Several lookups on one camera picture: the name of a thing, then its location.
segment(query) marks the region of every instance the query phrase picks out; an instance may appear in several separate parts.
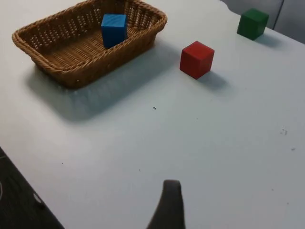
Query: blue cube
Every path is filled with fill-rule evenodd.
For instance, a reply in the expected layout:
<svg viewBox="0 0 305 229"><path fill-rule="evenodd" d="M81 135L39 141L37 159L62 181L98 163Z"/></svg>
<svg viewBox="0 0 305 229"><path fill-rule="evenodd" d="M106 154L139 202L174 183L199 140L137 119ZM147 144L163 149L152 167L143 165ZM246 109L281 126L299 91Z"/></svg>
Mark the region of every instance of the blue cube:
<svg viewBox="0 0 305 229"><path fill-rule="evenodd" d="M127 38L127 18L123 14L104 14L102 36L105 48L111 48Z"/></svg>

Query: basket weave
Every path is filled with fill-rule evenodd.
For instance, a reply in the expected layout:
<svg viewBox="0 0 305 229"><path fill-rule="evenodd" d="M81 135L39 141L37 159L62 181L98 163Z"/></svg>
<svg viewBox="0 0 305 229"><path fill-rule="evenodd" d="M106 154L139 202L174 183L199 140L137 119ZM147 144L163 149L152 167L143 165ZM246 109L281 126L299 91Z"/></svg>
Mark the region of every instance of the basket weave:
<svg viewBox="0 0 305 229"><path fill-rule="evenodd" d="M105 13L127 16L127 36L106 49ZM17 30L13 42L37 66L67 88L83 87L153 46L166 15L140 0L87 0Z"/></svg>

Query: wooden block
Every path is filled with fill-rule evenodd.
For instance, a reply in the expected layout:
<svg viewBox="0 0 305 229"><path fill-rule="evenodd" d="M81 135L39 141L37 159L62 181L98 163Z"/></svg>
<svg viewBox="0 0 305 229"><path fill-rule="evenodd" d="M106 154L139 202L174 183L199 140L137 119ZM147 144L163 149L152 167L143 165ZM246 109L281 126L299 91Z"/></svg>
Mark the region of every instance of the wooden block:
<svg viewBox="0 0 305 229"><path fill-rule="evenodd" d="M214 50L196 41L182 50L180 70L194 79L210 71Z"/></svg>
<svg viewBox="0 0 305 229"><path fill-rule="evenodd" d="M250 9L241 15L237 33L254 41L264 33L268 19L268 14Z"/></svg>
<svg viewBox="0 0 305 229"><path fill-rule="evenodd" d="M104 14L102 37L105 48L111 48L127 38L127 18L123 14Z"/></svg>

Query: table surface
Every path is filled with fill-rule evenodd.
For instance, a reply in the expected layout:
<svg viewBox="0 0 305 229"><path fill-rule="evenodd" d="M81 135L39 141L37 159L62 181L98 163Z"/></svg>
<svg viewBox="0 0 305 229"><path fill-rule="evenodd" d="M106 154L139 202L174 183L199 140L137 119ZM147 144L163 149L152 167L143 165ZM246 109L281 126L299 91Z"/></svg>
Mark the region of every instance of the table surface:
<svg viewBox="0 0 305 229"><path fill-rule="evenodd" d="M76 0L1 1L3 150L67 229L145 228L165 179L189 229L303 229L305 46L236 34L217 0L147 2L168 15L155 47L71 92L10 36ZM198 81L179 70L195 40L215 49Z"/></svg>

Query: green cube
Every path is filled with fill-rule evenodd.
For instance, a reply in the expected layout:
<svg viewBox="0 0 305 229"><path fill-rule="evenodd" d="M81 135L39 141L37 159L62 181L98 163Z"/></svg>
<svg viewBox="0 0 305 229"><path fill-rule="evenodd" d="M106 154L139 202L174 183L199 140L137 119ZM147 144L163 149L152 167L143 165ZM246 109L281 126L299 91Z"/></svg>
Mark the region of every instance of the green cube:
<svg viewBox="0 0 305 229"><path fill-rule="evenodd" d="M237 33L254 41L264 33L268 19L268 14L250 9L241 15Z"/></svg>

